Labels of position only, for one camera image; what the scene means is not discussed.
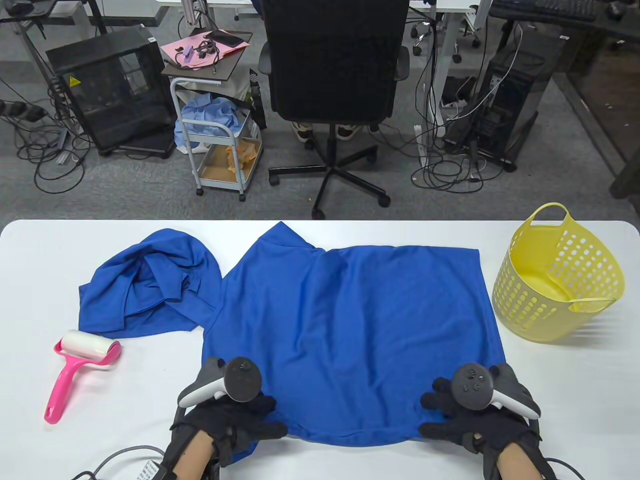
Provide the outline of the person's right hand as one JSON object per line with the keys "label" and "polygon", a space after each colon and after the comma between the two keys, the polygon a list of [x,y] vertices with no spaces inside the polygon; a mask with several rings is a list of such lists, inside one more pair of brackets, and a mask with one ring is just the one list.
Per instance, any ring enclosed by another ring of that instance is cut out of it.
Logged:
{"label": "person's right hand", "polygon": [[451,381],[438,377],[432,391],[422,395],[420,403],[425,410],[443,414],[443,423],[423,423],[418,428],[423,438],[447,441],[466,448],[472,453],[488,451],[502,453],[510,444],[540,445],[540,435],[528,425],[525,418],[509,409],[489,406],[483,410],[470,410],[457,403],[451,391]]}

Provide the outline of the person's left hand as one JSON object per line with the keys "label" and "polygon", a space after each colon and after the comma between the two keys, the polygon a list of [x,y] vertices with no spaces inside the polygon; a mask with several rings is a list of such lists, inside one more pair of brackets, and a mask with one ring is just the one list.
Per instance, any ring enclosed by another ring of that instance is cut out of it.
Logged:
{"label": "person's left hand", "polygon": [[263,393],[249,402],[237,402],[225,395],[199,403],[170,427],[171,443],[163,464],[176,466],[178,457],[198,432],[212,439],[212,457],[220,467],[233,464],[236,455],[249,451],[257,442],[284,438],[288,434],[285,423],[267,419],[276,404],[274,397]]}

